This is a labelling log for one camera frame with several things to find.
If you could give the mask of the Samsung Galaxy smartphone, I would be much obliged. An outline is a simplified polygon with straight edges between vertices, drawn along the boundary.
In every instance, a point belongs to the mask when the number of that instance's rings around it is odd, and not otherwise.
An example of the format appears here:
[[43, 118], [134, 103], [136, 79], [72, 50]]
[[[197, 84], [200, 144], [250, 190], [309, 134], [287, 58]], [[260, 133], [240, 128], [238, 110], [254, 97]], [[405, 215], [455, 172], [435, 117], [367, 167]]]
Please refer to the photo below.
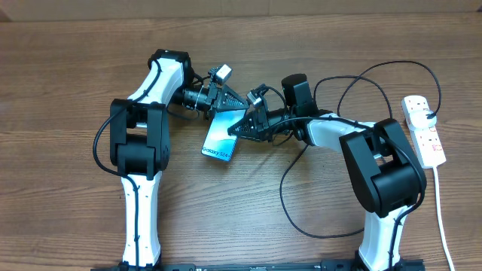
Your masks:
[[235, 135], [229, 135], [227, 129], [245, 117], [246, 110], [224, 111], [215, 114], [201, 153], [225, 162], [229, 162], [237, 142]]

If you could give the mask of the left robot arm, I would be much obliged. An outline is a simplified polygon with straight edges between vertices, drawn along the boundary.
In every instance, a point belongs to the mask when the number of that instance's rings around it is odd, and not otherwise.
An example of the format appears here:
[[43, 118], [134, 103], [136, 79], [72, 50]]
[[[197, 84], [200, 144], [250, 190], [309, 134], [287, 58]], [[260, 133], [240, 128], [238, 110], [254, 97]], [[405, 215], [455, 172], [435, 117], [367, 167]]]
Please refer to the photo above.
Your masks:
[[197, 78], [186, 52], [159, 49], [148, 59], [149, 73], [128, 99], [110, 107], [110, 161], [121, 177], [126, 200], [126, 245], [117, 270], [159, 270], [158, 190], [170, 155], [168, 105], [174, 103], [213, 117], [246, 109], [226, 85], [231, 68], [209, 70], [208, 86]]

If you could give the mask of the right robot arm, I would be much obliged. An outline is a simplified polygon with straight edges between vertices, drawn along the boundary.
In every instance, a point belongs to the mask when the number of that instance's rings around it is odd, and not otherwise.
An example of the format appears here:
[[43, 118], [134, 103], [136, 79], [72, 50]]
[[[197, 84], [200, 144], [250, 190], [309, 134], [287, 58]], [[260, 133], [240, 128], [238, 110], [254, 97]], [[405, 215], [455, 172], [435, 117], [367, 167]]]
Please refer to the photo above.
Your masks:
[[308, 146], [343, 155], [358, 202], [365, 210], [363, 239], [352, 259], [325, 259], [321, 270], [424, 270], [422, 260], [399, 253], [403, 226], [425, 196], [426, 175], [398, 121], [358, 122], [318, 108], [305, 74], [282, 79], [284, 108], [270, 111], [261, 85], [248, 94], [253, 106], [228, 128], [240, 139], [273, 141], [292, 132]]

